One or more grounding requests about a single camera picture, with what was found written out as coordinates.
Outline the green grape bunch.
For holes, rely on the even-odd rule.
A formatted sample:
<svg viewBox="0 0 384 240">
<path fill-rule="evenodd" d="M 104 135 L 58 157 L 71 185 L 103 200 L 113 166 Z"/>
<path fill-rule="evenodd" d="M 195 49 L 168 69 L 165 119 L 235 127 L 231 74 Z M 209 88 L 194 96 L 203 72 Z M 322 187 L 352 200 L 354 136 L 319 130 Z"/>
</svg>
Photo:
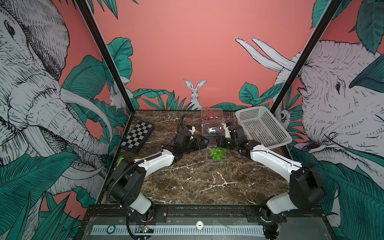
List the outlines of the green grape bunch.
<svg viewBox="0 0 384 240">
<path fill-rule="evenodd" d="M 213 160 L 223 160 L 226 158 L 226 150 L 223 148 L 213 148 L 210 150 L 210 155 Z"/>
</svg>

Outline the white plastic perforated basket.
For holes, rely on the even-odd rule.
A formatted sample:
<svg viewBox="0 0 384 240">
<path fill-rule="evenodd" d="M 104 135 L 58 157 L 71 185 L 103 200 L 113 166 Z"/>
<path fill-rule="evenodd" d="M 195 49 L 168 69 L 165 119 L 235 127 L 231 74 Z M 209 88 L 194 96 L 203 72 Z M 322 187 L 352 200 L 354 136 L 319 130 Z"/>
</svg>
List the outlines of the white plastic perforated basket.
<svg viewBox="0 0 384 240">
<path fill-rule="evenodd" d="M 246 108 L 235 112 L 239 125 L 249 140 L 256 140 L 268 149 L 279 148 L 292 142 L 292 137 L 268 108 Z"/>
</svg>

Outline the clear plastic clamshell container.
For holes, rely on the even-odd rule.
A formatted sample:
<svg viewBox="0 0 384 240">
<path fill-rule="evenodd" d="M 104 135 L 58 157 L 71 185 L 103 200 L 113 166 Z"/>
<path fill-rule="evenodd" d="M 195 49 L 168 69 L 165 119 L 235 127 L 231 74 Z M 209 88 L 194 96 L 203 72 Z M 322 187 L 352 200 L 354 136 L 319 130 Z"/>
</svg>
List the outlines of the clear plastic clamshell container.
<svg viewBox="0 0 384 240">
<path fill-rule="evenodd" d="M 201 120 L 203 122 L 219 122 L 224 119 L 224 112 L 220 108 L 208 108 L 201 110 Z"/>
</svg>

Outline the red grape bunch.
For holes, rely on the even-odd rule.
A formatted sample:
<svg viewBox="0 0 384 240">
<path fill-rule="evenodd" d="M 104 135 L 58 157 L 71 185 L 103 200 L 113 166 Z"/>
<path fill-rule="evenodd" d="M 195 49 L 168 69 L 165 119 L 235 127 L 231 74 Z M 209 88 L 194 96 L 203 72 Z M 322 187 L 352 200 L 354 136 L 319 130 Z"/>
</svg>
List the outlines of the red grape bunch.
<svg viewBox="0 0 384 240">
<path fill-rule="evenodd" d="M 221 118 L 222 118 L 222 114 L 220 111 L 215 111 L 215 110 L 204 111 L 204 117 L 203 117 L 204 120 L 213 121 Z"/>
</svg>

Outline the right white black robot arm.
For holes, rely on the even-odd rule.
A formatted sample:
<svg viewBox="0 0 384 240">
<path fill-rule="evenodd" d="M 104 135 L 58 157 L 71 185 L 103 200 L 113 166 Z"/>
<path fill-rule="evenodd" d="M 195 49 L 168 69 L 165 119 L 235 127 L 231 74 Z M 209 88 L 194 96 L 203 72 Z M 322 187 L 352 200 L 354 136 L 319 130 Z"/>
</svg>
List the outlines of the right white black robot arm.
<svg viewBox="0 0 384 240">
<path fill-rule="evenodd" d="M 289 183 L 289 191 L 273 196 L 259 210 L 267 223 L 280 220 L 282 213 L 291 210 L 309 211 L 326 196 L 322 177 L 313 164 L 301 164 L 269 150 L 255 140 L 219 137 L 220 148 L 236 150 L 240 155 L 263 164 Z"/>
</svg>

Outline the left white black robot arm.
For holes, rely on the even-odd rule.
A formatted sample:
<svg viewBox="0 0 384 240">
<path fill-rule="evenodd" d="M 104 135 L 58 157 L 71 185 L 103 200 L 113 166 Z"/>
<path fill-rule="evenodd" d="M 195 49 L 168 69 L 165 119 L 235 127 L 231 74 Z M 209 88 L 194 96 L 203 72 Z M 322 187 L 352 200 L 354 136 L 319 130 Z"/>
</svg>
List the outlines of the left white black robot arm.
<svg viewBox="0 0 384 240">
<path fill-rule="evenodd" d="M 122 159 L 107 181 L 106 203 L 110 204 L 111 198 L 114 198 L 123 208 L 142 216 L 150 215 L 153 203 L 141 193 L 145 178 L 171 166 L 186 154 L 206 149 L 209 143 L 210 140 L 200 134 L 175 137 L 156 154 L 135 160 Z"/>
</svg>

